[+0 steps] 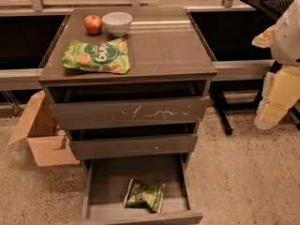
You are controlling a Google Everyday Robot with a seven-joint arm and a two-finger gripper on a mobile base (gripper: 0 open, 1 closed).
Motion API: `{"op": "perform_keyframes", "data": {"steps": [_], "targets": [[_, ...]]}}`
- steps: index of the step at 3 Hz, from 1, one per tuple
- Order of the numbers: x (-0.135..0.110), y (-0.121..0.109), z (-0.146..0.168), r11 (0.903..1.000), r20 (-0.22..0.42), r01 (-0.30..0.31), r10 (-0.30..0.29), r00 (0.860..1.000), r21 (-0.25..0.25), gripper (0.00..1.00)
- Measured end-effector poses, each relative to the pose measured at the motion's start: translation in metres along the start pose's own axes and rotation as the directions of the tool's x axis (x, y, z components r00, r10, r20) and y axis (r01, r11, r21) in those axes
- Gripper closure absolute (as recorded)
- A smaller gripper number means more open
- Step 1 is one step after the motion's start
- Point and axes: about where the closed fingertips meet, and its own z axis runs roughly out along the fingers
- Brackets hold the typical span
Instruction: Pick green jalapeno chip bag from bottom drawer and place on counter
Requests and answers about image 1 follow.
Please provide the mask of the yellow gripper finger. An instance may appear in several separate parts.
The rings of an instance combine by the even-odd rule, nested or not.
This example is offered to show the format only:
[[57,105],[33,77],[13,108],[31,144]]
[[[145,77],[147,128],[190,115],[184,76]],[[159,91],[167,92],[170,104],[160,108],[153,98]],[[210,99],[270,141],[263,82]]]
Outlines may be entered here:
[[270,48],[273,42],[274,30],[274,25],[268,27],[252,40],[252,44],[259,48]]
[[262,100],[254,124],[259,129],[276,126],[300,99],[300,68],[284,66],[277,73],[268,72],[262,86]]

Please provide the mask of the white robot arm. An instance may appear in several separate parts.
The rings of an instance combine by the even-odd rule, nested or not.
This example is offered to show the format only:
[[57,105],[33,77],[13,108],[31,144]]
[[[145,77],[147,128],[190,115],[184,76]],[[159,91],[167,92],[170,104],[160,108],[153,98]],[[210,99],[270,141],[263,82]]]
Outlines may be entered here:
[[269,48],[278,71],[268,71],[254,124],[259,129],[276,126],[300,99],[300,0],[294,0],[277,22],[252,40]]

